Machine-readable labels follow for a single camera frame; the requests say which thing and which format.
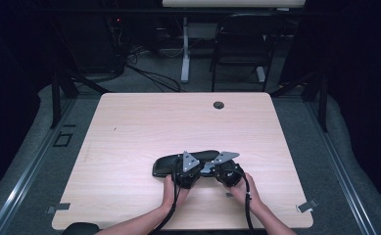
gray carpet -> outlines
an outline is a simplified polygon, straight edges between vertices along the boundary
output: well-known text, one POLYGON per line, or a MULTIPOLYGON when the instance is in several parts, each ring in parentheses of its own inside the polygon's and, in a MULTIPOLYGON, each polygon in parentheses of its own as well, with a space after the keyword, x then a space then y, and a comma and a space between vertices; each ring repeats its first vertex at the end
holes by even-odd
MULTIPOLYGON (((279 47, 267 91, 277 89, 276 83, 287 48, 289 48, 289 42, 282 43, 279 47)), ((206 54, 209 54, 209 48, 193 50, 190 81, 187 84, 181 84, 185 91, 210 91, 210 59, 206 54)), ((135 66, 179 80, 181 55, 167 57, 162 53, 160 55, 143 53, 138 56, 135 66)), ((115 92, 161 92, 161 89, 151 80, 131 69, 126 69, 124 74, 116 79, 99 84, 115 92)), ((64 133, 72 134, 71 142, 68 147, 51 147, 45 152, 44 162, 42 162, 34 181, 19 204, 16 213, 11 217, 11 222, 6 224, 4 230, 7 234, 61 234, 51 227, 53 214, 45 211, 49 206, 55 206, 60 202, 71 168, 99 100, 97 93, 85 85, 79 83, 77 87, 81 94, 62 123, 66 126, 61 129, 64 133)), ((298 229, 296 232, 299 234, 361 234, 348 201, 332 170, 329 153, 319 135, 319 127, 313 124, 312 119, 315 117, 307 109, 308 104, 304 104, 298 96, 301 89, 296 88, 286 98, 273 99, 306 197, 308 200, 316 199, 320 203, 312 213, 314 225, 309 229, 298 229)), ((42 104, 35 123, 0 184, 0 211, 25 167, 36 156, 43 140, 48 135, 52 117, 50 91, 50 87, 46 87, 39 93, 42 104)), ((329 135, 361 196, 368 216, 377 233, 381 234, 381 196, 354 159, 347 127, 332 99, 329 99, 328 108, 329 135)), ((186 234, 245 234, 245 232, 199 231, 186 234)))

hand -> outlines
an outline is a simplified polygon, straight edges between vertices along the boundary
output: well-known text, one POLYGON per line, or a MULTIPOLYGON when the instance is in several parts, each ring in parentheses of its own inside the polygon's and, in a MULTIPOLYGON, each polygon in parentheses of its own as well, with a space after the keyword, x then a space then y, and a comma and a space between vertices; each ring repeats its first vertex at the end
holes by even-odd
MULTIPOLYGON (((190 189, 179 189, 177 187, 177 193, 180 191, 180 194, 178 195, 176 207, 179 208, 181 205, 183 205, 184 201, 187 198, 187 195, 190 192, 190 189)), ((162 207, 171 208, 171 205, 174 203, 174 182, 171 180, 171 175, 168 175, 164 181, 164 195, 163 195, 163 202, 162 207)))
MULTIPOLYGON (((251 191, 251 203, 259 203, 262 204, 260 194, 258 193, 257 186, 255 185, 255 181, 252 178, 252 176, 245 172, 245 176, 248 179, 249 188, 251 191)), ((236 184, 233 187, 227 188, 230 193, 233 195, 233 197, 236 199, 236 201, 241 204, 245 205, 246 200, 246 183, 245 179, 241 178, 238 184, 236 184)))

person's right hand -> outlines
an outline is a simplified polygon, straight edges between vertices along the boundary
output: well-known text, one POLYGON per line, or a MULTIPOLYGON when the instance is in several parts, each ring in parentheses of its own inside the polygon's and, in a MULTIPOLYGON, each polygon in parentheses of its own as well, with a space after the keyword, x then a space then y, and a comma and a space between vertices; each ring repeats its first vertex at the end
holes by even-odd
MULTIPOLYGON (((258 193, 257 186, 255 185, 255 181, 252 176, 245 172, 246 178, 248 179, 249 188, 251 191, 251 203, 262 203, 260 194, 258 193)), ((245 179, 241 178, 238 184, 233 187, 227 188, 233 197, 236 199, 238 203, 241 205, 245 205, 246 200, 246 183, 245 179)))

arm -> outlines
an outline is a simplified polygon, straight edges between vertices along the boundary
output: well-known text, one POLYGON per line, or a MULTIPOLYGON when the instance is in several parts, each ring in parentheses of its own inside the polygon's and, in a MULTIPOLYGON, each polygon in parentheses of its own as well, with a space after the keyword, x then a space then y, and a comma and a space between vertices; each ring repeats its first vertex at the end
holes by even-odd
MULTIPOLYGON (((189 189, 181 189, 180 195, 177 199, 177 207, 180 207, 187 195, 189 194, 189 189)), ((109 234, 127 234, 127 235, 144 235, 150 233, 154 228, 159 225, 164 218, 167 216, 171 205, 174 202, 174 183, 171 180, 171 176, 168 175, 164 181, 164 195, 162 204, 145 214, 138 217, 134 217, 130 220, 118 223, 114 226, 106 228, 98 235, 109 235, 109 234)))
MULTIPOLYGON (((258 193, 257 186, 255 181, 249 173, 245 173, 246 178, 251 189, 251 202, 250 202, 250 211, 255 215, 257 219, 260 220, 263 227, 266 229, 268 234, 295 234, 287 225, 285 225, 281 220, 279 220, 275 214, 265 205, 258 193)), ((245 196, 246 196, 246 184, 245 179, 231 187, 228 188, 232 193, 233 197, 242 205, 245 205, 245 196)))

light wood tabletop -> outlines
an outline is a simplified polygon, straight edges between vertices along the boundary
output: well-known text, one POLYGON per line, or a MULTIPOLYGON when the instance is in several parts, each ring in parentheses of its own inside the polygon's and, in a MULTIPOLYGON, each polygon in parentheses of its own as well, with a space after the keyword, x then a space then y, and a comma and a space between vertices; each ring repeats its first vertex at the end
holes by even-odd
POLYGON ((305 0, 163 0, 164 7, 302 8, 305 0))
MULTIPOLYGON (((266 93, 111 93, 102 96, 52 225, 106 228, 160 205, 163 156, 205 150, 239 153, 262 200, 289 227, 310 227, 306 197, 266 93), (214 102, 224 107, 216 109, 214 102)), ((165 229, 247 229, 244 208, 214 178, 201 177, 165 229)), ((263 228, 252 216, 254 227, 263 228)))

